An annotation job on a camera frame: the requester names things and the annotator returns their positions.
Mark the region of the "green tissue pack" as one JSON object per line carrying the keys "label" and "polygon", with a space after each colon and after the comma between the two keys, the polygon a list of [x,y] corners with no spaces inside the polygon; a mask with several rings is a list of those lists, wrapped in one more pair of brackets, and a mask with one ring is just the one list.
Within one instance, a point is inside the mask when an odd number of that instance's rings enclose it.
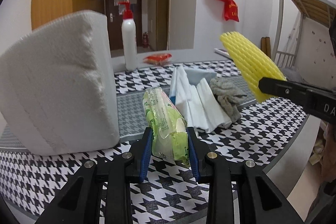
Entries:
{"label": "green tissue pack", "polygon": [[146,89],[142,104],[147,123],[153,130],[152,154],[188,168],[187,122],[181,113],[160,87]]}

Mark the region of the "grey cloth rag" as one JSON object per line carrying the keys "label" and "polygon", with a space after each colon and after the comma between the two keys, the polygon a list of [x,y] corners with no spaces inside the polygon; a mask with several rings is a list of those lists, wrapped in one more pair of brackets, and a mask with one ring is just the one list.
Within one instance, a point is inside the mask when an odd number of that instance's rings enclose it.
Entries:
{"label": "grey cloth rag", "polygon": [[237,105],[247,98],[247,93],[242,91],[232,81],[225,80],[222,77],[212,78],[210,80],[210,88],[232,123],[237,122],[242,117]]}

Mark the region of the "yellow foam net sleeve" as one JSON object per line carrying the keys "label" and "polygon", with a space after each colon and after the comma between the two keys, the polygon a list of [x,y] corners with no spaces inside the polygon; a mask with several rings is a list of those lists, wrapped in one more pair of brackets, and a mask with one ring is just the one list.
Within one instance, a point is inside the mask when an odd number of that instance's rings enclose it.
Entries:
{"label": "yellow foam net sleeve", "polygon": [[271,58],[239,32],[225,32],[221,34],[220,41],[241,72],[256,101],[262,103],[272,98],[272,95],[259,89],[259,81],[263,77],[285,81],[286,77]]}

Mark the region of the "red snack packet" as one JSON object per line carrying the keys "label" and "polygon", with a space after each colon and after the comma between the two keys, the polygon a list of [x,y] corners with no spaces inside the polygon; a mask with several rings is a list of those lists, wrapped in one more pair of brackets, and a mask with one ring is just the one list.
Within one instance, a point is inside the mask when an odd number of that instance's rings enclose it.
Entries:
{"label": "red snack packet", "polygon": [[168,63],[172,58],[170,53],[156,53],[146,56],[143,62],[146,64],[162,65]]}

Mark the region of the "wooden planks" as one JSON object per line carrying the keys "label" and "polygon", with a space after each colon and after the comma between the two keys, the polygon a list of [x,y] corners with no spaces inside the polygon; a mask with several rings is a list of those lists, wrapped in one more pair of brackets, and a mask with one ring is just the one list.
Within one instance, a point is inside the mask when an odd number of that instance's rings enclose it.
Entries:
{"label": "wooden planks", "polygon": [[271,58],[270,37],[261,38],[261,50]]}

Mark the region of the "white styrofoam box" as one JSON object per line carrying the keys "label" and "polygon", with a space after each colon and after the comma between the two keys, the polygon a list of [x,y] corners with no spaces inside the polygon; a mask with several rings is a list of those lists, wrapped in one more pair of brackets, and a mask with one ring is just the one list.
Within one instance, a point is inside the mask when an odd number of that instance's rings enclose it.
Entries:
{"label": "white styrofoam box", "polygon": [[120,133],[106,16],[66,15],[2,53],[1,113],[35,155],[114,147]]}

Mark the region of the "red fire extinguisher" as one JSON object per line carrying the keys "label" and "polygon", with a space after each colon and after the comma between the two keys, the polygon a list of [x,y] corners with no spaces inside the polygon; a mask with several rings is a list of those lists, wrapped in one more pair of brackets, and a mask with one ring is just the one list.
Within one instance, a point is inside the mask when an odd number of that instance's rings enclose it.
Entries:
{"label": "red fire extinguisher", "polygon": [[143,36],[142,36],[142,46],[144,48],[148,48],[149,47],[149,37],[148,37],[148,33],[144,32]]}

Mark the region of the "metal bunk bed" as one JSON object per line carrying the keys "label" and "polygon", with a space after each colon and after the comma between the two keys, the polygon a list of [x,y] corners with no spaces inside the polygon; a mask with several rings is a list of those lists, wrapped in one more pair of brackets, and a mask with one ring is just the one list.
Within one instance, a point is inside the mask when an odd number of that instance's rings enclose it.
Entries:
{"label": "metal bunk bed", "polygon": [[274,38],[272,60],[280,68],[295,66],[301,37],[303,33],[303,21],[312,20],[323,27],[330,28],[335,17],[335,1],[333,0],[290,0],[298,11],[298,22],[292,29],[287,42],[281,45],[281,33],[285,20],[285,0],[278,0],[278,16],[276,33]]}

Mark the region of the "white pump bottle red cap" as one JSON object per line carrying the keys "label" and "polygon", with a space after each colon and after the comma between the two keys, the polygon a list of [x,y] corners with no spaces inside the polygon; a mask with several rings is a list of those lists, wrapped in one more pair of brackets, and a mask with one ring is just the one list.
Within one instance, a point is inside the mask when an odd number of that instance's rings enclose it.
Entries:
{"label": "white pump bottle red cap", "polygon": [[138,67],[138,60],[136,25],[133,19],[133,12],[130,9],[129,1],[119,2],[118,5],[125,6],[124,11],[122,12],[123,21],[121,25],[121,33],[126,70],[135,71]]}

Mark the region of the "houndstooth table mat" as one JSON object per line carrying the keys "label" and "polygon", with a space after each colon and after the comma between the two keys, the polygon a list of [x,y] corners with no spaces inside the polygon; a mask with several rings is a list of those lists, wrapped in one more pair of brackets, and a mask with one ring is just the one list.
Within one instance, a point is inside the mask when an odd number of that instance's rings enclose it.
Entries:
{"label": "houndstooth table mat", "polygon": [[[111,161],[141,139],[148,122],[143,110],[147,88],[169,91],[174,65],[142,68],[114,75],[117,88],[120,142],[113,148],[60,156],[31,154],[6,127],[1,136],[1,195],[33,217],[39,217],[55,194],[85,162]],[[267,166],[300,131],[306,114],[281,98],[256,103],[248,94],[241,118],[212,132],[197,130],[211,151],[231,162],[253,160]],[[187,221],[207,209],[209,186],[198,184],[184,158],[152,156],[147,177],[130,187],[134,223]]]}

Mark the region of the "dark brown door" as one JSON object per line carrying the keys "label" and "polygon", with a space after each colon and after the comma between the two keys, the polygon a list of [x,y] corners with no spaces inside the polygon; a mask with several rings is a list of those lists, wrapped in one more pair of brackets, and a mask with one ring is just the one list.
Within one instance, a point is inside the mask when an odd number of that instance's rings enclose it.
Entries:
{"label": "dark brown door", "polygon": [[133,14],[137,46],[142,44],[142,0],[105,0],[111,51],[123,49],[121,25],[128,10]]}

